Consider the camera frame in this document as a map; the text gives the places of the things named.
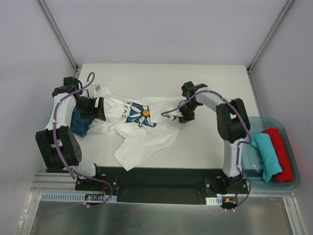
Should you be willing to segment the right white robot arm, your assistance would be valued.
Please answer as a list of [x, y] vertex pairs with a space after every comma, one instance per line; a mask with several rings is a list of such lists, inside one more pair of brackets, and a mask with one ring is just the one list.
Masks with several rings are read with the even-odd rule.
[[194, 85], [189, 81], [181, 87], [182, 96], [186, 98], [179, 105], [180, 123], [187, 123], [195, 119], [195, 109], [206, 106], [216, 113], [217, 130], [224, 140], [224, 163], [222, 172], [226, 176], [220, 180], [221, 190], [225, 193], [233, 192], [237, 186], [234, 178], [240, 174], [241, 167], [241, 141], [250, 130], [244, 102], [240, 98], [227, 100], [221, 94], [209, 90], [206, 84]]

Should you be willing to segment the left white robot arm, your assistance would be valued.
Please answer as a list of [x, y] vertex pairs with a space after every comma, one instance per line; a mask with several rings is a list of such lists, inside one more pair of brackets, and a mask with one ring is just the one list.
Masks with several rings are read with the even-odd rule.
[[87, 178], [88, 187], [99, 190], [104, 180], [97, 174], [97, 165], [83, 160], [81, 147], [70, 129], [74, 110], [87, 120], [106, 121], [104, 99], [99, 95], [100, 87], [93, 85], [94, 80], [94, 72], [88, 75], [84, 86], [74, 77], [65, 77], [64, 84], [52, 92], [50, 120], [35, 139], [47, 168], [64, 169], [72, 178]]

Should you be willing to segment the white printed t shirt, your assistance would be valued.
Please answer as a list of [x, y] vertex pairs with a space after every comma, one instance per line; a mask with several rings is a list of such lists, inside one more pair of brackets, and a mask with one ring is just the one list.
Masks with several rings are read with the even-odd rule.
[[145, 97], [139, 100], [112, 95], [109, 88], [98, 92], [104, 98], [106, 121], [95, 119], [89, 133], [118, 133], [124, 142], [114, 152], [115, 159], [129, 171], [153, 154], [168, 148], [179, 131], [179, 122], [163, 117], [174, 109], [180, 97]]

